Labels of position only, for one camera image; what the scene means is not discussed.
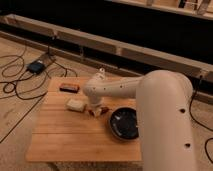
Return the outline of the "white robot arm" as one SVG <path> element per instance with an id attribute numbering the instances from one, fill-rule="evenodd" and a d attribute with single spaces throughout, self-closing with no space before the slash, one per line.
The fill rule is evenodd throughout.
<path id="1" fill-rule="evenodd" d="M 184 74 L 155 70 L 108 81 L 99 71 L 83 92 L 92 107 L 104 97 L 136 100 L 143 171 L 198 171 L 189 112 L 193 86 Z"/>

